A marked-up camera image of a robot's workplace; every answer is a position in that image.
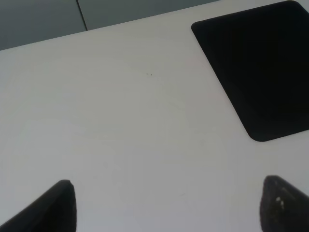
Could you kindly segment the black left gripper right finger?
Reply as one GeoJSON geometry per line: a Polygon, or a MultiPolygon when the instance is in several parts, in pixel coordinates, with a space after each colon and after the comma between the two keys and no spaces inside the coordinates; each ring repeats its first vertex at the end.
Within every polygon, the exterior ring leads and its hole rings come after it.
{"type": "Polygon", "coordinates": [[[307,232],[309,230],[309,197],[277,175],[263,182],[259,208],[263,232],[307,232]]]}

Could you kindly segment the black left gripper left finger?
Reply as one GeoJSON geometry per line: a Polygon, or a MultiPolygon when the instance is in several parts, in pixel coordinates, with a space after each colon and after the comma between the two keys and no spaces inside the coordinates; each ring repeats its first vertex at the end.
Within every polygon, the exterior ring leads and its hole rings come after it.
{"type": "Polygon", "coordinates": [[[60,180],[0,226],[2,232],[75,232],[77,204],[73,184],[60,180]]]}

